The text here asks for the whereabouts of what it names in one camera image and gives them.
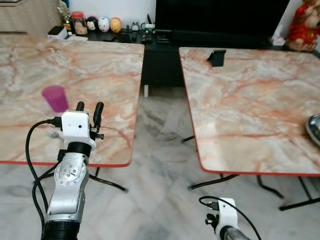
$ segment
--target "black cable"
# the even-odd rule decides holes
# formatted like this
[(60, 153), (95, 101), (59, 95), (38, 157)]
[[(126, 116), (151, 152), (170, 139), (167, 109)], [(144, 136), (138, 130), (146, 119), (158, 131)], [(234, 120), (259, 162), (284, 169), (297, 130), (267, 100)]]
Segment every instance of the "black cable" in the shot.
[[(30, 128), (30, 130), (29, 130), (29, 132), (28, 132), (28, 135), (26, 136), (26, 140), (25, 140), (25, 157), (26, 157), (26, 161), (27, 161), (27, 163), (28, 163), (28, 165), (29, 165), (30, 171), (31, 171), (31, 173), (32, 173), (32, 175), (33, 175), (33, 177), (34, 177), (34, 180), (35, 180), (36, 182), (38, 181), (39, 178), (38, 178), (38, 175), (37, 175), (37, 173), (36, 173), (36, 171), (35, 171), (35, 169), (34, 169), (34, 166), (32, 165), (32, 162), (31, 162), (31, 160), (30, 160), (29, 143), (30, 143), (31, 134), (32, 134), (32, 132), (34, 131), (34, 129), (35, 129), (36, 127), (42, 125), (42, 124), (47, 124), (47, 123), (48, 123), (48, 120), (44, 120), (44, 121), (39, 121), (39, 122), (37, 122), (35, 125), (33, 125), (33, 126)], [(43, 187), (42, 187), (42, 185), (41, 185), (40, 182), (39, 182), (37, 185), (39, 186), (39, 190), (40, 190), (40, 193), (41, 193), (41, 196), (42, 196), (42, 199), (43, 199), (45, 211), (47, 211), (47, 210), (48, 210), (48, 201), (47, 201), (47, 198), (46, 198), (45, 191), (44, 191), (44, 189), (43, 189)]]
[(36, 196), (36, 190), (37, 190), (37, 186), (40, 185), (40, 181), (44, 178), (46, 178), (51, 171), (53, 171), (54, 169), (56, 169), (56, 167), (58, 166), (60, 162), (57, 162), (53, 167), (51, 167), (49, 170), (47, 170), (44, 174), (42, 174), (37, 181), (34, 182), (33, 184), (33, 188), (32, 188), (32, 199), (33, 199), (33, 203), (34, 203), (34, 206), (36, 208), (36, 210), (38, 211), (39, 213), (39, 216), (40, 216), (40, 220), (41, 220), (41, 227), (42, 227), (42, 230), (44, 229), (44, 226), (45, 226), (45, 218), (44, 218), (44, 215), (41, 211), (41, 208), (38, 204), (38, 201), (37, 201), (37, 196)]
[(258, 233), (258, 230), (256, 229), (255, 225), (250, 221), (250, 219), (242, 212), (240, 211), (236, 206), (232, 205), (231, 203), (227, 202), (226, 200), (223, 200), (219, 197), (216, 197), (216, 196), (203, 196), (203, 197), (200, 197), (199, 198), (199, 202), (202, 204), (202, 205), (205, 205), (207, 207), (210, 207), (210, 203), (205, 203), (203, 202), (202, 200), (204, 199), (215, 199), (215, 200), (218, 200), (218, 201), (221, 201), (221, 202), (224, 202), (225, 204), (228, 204), (230, 207), (234, 208), (238, 213), (240, 213), (244, 218), (245, 220), (247, 220), (247, 222), (250, 224), (250, 226), (252, 227), (252, 229), (254, 230), (256, 236), (258, 237), (259, 240), (262, 240), (259, 233)]
[(114, 182), (112, 182), (112, 181), (107, 181), (107, 180), (98, 178), (98, 177), (96, 177), (96, 176), (94, 176), (94, 175), (91, 175), (91, 174), (89, 175), (89, 177), (90, 177), (91, 179), (99, 182), (99, 183), (113, 186), (113, 187), (115, 187), (115, 188), (117, 188), (117, 189), (120, 189), (120, 190), (126, 192), (126, 193), (129, 191), (127, 188), (124, 188), (124, 187), (122, 187), (122, 186), (120, 186), (120, 185), (118, 185), (118, 184), (116, 184), (116, 183), (114, 183)]

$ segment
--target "red table edge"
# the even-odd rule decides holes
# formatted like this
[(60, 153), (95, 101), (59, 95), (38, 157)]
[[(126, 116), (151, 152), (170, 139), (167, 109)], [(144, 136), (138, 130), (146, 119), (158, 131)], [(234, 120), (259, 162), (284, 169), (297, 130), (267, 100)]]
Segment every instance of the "red table edge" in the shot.
[[(11, 164), (11, 165), (28, 165), (26, 161), (0, 161), (0, 164)], [(56, 162), (32, 162), (33, 166), (54, 166)], [(89, 163), (88, 167), (93, 168), (124, 168), (128, 167), (131, 164), (131, 161), (128, 163), (122, 164), (100, 164), (100, 163)]]
[[(195, 132), (195, 127), (194, 127), (194, 119), (193, 119), (193, 115), (191, 112), (191, 107), (190, 107), (190, 102), (189, 102), (189, 94), (188, 94), (188, 88), (187, 88), (187, 84), (186, 84), (186, 78), (185, 78), (185, 73), (184, 73), (184, 68), (182, 66), (182, 62), (181, 62), (181, 55), (180, 55), (180, 51), (179, 51), (179, 60), (180, 60), (180, 65), (182, 68), (182, 75), (183, 75), (183, 81), (184, 81), (184, 86), (185, 86), (185, 91), (186, 91), (186, 98), (187, 98), (187, 102), (188, 102), (188, 107), (189, 107), (189, 112), (190, 112), (190, 116), (191, 116), (191, 124), (192, 124), (192, 130), (193, 130), (193, 134), (194, 134), (194, 141), (195, 141), (195, 147), (196, 149), (198, 148), (198, 142), (197, 142), (197, 135)], [(320, 177), (320, 173), (294, 173), (294, 172), (257, 172), (257, 171), (214, 171), (214, 170), (208, 170), (205, 169), (204, 166), (201, 163), (201, 158), (200, 158), (200, 154), (199, 151), (196, 151), (196, 154), (198, 156), (198, 161), (200, 164), (200, 167), (202, 169), (202, 171), (204, 171), (205, 173), (209, 173), (209, 174), (230, 174), (230, 175), (264, 175), (264, 176), (283, 176), (283, 177)]]

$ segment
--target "small container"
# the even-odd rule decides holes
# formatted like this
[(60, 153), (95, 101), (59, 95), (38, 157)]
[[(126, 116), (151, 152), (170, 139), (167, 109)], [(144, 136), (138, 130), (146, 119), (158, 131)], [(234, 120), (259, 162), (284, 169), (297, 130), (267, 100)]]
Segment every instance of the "small container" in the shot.
[(42, 90), (42, 96), (56, 113), (63, 113), (68, 109), (67, 97), (62, 86), (48, 86)]
[(72, 18), (72, 22), (73, 22), (76, 34), (78, 35), (88, 34), (85, 15), (82, 11), (74, 11), (73, 13), (71, 13), (71, 18)]

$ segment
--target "wooden cabinet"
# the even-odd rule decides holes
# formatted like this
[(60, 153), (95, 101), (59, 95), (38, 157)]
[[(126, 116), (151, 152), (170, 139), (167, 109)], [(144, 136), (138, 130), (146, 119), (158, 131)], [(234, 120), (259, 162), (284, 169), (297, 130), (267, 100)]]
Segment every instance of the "wooden cabinet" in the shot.
[(57, 0), (12, 0), (0, 3), (0, 32), (26, 32), (46, 37), (48, 31), (62, 24)]

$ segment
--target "plastic cup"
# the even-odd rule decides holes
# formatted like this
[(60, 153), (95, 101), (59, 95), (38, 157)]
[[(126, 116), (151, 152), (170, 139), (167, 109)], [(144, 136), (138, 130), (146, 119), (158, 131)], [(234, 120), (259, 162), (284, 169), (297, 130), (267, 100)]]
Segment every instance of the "plastic cup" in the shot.
[(68, 109), (67, 97), (62, 86), (48, 86), (42, 90), (42, 96), (56, 113), (62, 113)]

